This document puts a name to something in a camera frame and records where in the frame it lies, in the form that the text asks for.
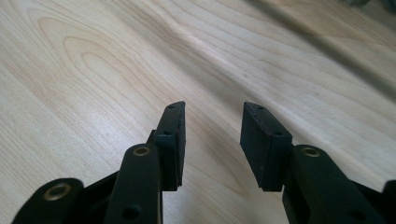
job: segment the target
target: mounting hole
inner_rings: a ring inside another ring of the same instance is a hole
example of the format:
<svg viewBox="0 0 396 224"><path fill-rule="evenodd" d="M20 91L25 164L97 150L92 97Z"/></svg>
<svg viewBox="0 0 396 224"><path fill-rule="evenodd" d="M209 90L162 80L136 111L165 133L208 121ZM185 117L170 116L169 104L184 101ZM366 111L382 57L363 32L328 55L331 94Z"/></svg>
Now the mounting hole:
<svg viewBox="0 0 396 224"><path fill-rule="evenodd" d="M44 193L44 199L47 201L56 201L67 195L72 187L67 183L59 183Z"/></svg>
<svg viewBox="0 0 396 224"><path fill-rule="evenodd" d="M311 147L304 147L303 153L305 154L305 156L309 156L309 157L319 157L320 156L320 153L316 149L313 149Z"/></svg>
<svg viewBox="0 0 396 224"><path fill-rule="evenodd" d="M127 220L132 220L140 216L142 213L142 209L140 208L139 205L133 204L122 212L122 217Z"/></svg>
<svg viewBox="0 0 396 224"><path fill-rule="evenodd" d="M136 156L146 156L149 154L149 148L148 147L139 147L134 150L134 154Z"/></svg>
<svg viewBox="0 0 396 224"><path fill-rule="evenodd" d="M364 221L366 219L366 216L363 214L363 212L351 209L346 212L350 217L353 217L353 219L357 221Z"/></svg>

